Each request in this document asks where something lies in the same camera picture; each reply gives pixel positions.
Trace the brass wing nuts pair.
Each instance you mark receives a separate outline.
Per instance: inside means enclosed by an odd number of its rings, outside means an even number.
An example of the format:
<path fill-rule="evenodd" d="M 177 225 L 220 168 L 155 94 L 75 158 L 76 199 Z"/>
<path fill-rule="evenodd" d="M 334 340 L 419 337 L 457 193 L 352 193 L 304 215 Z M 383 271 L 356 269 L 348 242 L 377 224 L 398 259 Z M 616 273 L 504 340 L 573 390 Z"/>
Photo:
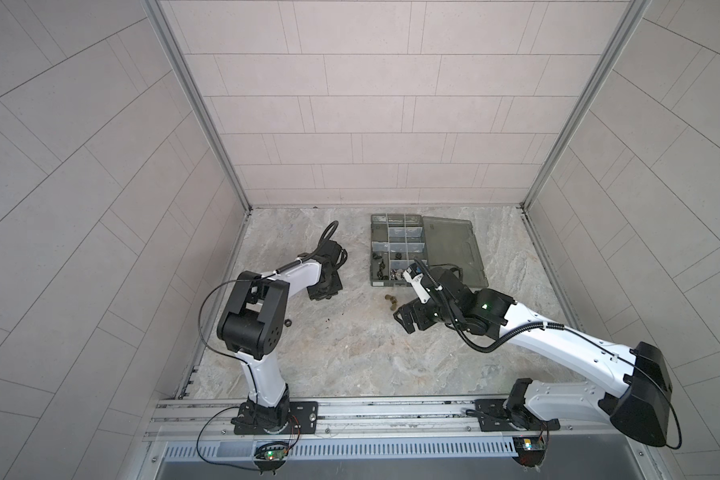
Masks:
<path fill-rule="evenodd" d="M 398 308 L 398 300 L 395 296 L 386 294 L 384 298 L 390 303 L 390 310 L 396 311 Z"/>

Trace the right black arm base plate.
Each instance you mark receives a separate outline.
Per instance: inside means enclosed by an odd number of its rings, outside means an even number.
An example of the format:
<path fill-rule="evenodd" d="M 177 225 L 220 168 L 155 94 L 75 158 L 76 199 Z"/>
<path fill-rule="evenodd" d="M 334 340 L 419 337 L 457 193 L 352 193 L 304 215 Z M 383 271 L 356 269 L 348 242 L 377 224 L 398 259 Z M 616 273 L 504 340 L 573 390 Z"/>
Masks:
<path fill-rule="evenodd" d="M 531 414 L 525 407 L 514 410 L 505 406 L 505 399 L 478 399 L 463 413 L 475 418 L 481 432 L 500 431 L 558 431 L 561 426 L 557 419 L 543 421 Z"/>

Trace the clear compartment organizer box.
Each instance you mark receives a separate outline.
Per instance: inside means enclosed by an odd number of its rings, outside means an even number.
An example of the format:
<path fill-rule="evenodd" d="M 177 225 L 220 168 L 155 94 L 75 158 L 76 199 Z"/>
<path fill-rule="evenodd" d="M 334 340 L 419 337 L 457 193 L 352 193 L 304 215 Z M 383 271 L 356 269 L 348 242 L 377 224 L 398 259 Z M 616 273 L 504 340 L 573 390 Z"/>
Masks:
<path fill-rule="evenodd" d="M 489 285 L 474 227 L 469 220 L 382 214 L 371 216 L 370 282 L 404 286 L 403 271 L 416 259 L 430 267 L 454 269 L 473 289 Z"/>

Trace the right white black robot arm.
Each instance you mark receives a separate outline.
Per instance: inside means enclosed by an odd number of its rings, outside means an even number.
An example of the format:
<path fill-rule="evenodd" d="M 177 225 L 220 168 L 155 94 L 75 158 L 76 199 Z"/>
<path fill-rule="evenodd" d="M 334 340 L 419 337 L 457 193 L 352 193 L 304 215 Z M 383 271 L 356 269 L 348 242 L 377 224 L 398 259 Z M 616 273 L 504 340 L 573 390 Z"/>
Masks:
<path fill-rule="evenodd" d="M 473 291 L 454 269 L 417 261 L 402 276 L 417 295 L 393 314 L 407 333 L 440 323 L 476 352 L 515 345 L 583 376 L 574 383 L 516 380 L 499 410 L 515 428 L 546 432 L 559 420 L 581 420 L 610 424 L 644 445 L 668 446 L 669 427 L 679 418 L 658 347 L 629 347 L 582 333 L 499 291 Z"/>

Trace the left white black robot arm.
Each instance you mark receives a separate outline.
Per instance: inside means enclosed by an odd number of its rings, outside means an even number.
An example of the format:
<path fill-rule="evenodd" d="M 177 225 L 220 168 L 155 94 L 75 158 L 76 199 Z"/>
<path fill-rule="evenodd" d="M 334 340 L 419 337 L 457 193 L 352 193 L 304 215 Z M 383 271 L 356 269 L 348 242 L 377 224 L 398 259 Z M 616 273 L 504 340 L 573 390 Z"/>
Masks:
<path fill-rule="evenodd" d="M 322 240 L 317 248 L 271 273 L 242 272 L 216 327 L 234 359 L 242 363 L 248 394 L 241 421 L 250 428 L 279 431 L 289 421 L 289 389 L 282 378 L 276 346 L 283 334 L 289 298 L 305 290 L 312 300 L 335 296 L 339 269 L 348 259 L 344 247 Z"/>

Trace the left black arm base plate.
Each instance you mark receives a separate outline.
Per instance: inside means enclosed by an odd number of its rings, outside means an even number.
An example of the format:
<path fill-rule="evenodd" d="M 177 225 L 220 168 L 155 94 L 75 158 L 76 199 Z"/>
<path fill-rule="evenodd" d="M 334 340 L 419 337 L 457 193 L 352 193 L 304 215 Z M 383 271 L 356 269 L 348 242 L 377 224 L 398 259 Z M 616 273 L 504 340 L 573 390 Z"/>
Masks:
<path fill-rule="evenodd" d="M 316 401 L 285 401 L 275 407 L 264 407 L 246 400 L 230 423 L 235 435 L 277 435 L 291 431 L 314 434 L 318 408 Z"/>

